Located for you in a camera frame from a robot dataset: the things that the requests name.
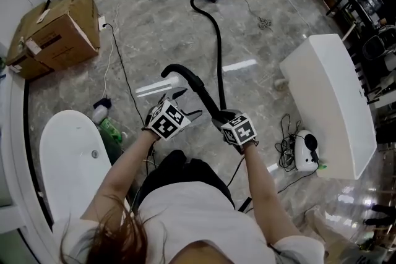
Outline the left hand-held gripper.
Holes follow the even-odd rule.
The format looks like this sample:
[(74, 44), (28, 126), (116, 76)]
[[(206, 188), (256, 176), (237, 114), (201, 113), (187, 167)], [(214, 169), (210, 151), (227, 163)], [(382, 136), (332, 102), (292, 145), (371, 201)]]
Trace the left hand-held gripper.
[(186, 91), (185, 87), (167, 91), (157, 105), (149, 110), (142, 130), (151, 130), (158, 138), (167, 141), (199, 118), (202, 110), (187, 113), (179, 107), (178, 98)]

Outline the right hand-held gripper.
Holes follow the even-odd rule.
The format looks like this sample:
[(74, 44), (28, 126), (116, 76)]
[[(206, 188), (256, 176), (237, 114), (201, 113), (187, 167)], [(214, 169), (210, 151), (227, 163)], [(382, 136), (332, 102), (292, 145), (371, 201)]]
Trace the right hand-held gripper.
[(244, 144), (253, 143), (258, 145), (256, 140), (257, 132), (253, 126), (251, 118), (246, 114), (236, 109), (224, 109), (224, 117), (234, 117), (231, 121), (223, 124), (221, 116), (212, 117), (213, 125), (222, 132), (225, 142), (234, 146), (237, 152), (244, 154)]

